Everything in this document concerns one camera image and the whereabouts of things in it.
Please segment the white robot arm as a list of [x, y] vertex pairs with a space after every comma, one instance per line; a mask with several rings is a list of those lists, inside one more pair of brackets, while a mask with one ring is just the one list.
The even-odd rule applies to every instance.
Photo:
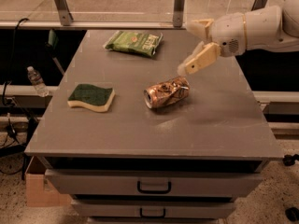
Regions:
[[192, 54], [179, 66], [186, 76], [212, 65], [221, 57], [242, 55], [247, 50], [271, 52], [299, 50], [299, 0], [246, 13], [236, 12], [216, 20], [193, 20], [186, 30], [201, 39]]

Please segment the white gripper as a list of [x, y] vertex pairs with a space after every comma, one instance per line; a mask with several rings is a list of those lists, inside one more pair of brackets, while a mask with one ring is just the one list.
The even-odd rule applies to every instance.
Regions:
[[204, 42], [209, 42], [212, 36], [213, 42], [200, 42], [196, 46], [192, 54], [178, 66], [180, 76], [187, 76], [208, 67], [216, 62], [220, 55], [237, 56], [246, 50], [245, 16], [242, 13], [228, 14], [215, 22], [213, 19], [188, 21], [186, 30]]

